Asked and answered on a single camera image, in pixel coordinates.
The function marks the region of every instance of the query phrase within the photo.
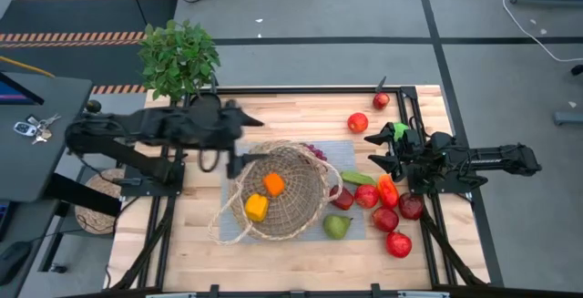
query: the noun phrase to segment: purple grapes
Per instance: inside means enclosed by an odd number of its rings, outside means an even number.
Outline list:
[[[302,143],[302,145],[304,147],[308,148],[308,150],[311,151],[313,153],[313,155],[316,156],[317,159],[320,159],[323,161],[328,160],[326,157],[324,157],[324,153],[320,149],[315,148],[313,146],[313,144],[308,145],[308,144]]]

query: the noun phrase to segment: concrete floor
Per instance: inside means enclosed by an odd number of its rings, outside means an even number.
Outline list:
[[[430,1],[442,37],[522,36],[501,0]],[[545,29],[547,36],[583,36],[583,9],[510,8],[533,33]],[[175,17],[200,21],[217,38],[429,37],[420,0],[203,0],[194,5],[179,0]],[[549,48],[559,57],[583,57],[581,45]],[[583,77],[571,77],[574,64],[557,63],[534,45],[451,45],[444,50],[470,144],[519,141],[533,148],[544,168],[528,179],[487,174],[490,182],[482,192],[505,285],[583,292],[583,228],[573,224],[583,218],[578,189],[583,128],[557,128],[551,119],[555,110],[583,112]],[[429,45],[221,46],[219,51],[222,85],[373,84],[385,75],[387,84],[442,84]],[[119,113],[143,104],[139,95],[99,99]],[[59,171],[74,176],[76,167],[64,159]],[[101,287],[107,241],[67,240],[70,245],[57,258],[75,265],[77,275],[31,272],[23,297],[90,293]],[[70,252],[78,247],[92,253],[72,259]]]

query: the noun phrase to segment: keys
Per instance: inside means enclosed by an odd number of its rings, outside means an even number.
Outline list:
[[[50,139],[53,136],[53,133],[51,133],[50,130],[48,130],[48,128],[45,129],[41,129],[40,130],[40,137],[43,139]]]
[[[35,137],[35,140],[33,141],[33,144],[36,144],[37,142],[46,142],[48,139],[50,139],[53,136],[53,133],[51,133],[51,131],[48,129],[48,127],[51,126],[51,124],[54,123],[55,120],[57,120],[59,118],[61,118],[61,116],[59,116],[58,114],[55,114],[51,118],[40,120],[38,122],[38,127],[37,127],[38,131],[36,133],[36,137]]]
[[[43,139],[43,137],[39,135],[35,138],[33,144],[36,144],[37,142],[46,142],[46,139]]]
[[[61,116],[59,116],[58,114],[55,114],[53,117],[48,118],[48,119],[43,119],[41,121],[39,121],[38,123],[40,124],[39,128],[42,130],[43,128],[48,128],[49,126],[51,126],[51,124],[53,124],[55,122],[55,120],[61,118]]]

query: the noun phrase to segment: pear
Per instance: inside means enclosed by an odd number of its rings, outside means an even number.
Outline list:
[[[324,231],[330,239],[340,240],[344,238],[352,218],[338,215],[328,215],[324,219]]]

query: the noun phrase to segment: green plant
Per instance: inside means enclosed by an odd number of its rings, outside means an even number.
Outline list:
[[[138,55],[144,62],[144,87],[155,89],[154,99],[169,96],[178,101],[185,93],[199,94],[210,84],[215,66],[220,67],[212,37],[200,24],[192,27],[189,20],[182,25],[169,20],[166,29],[147,25],[146,35]]]

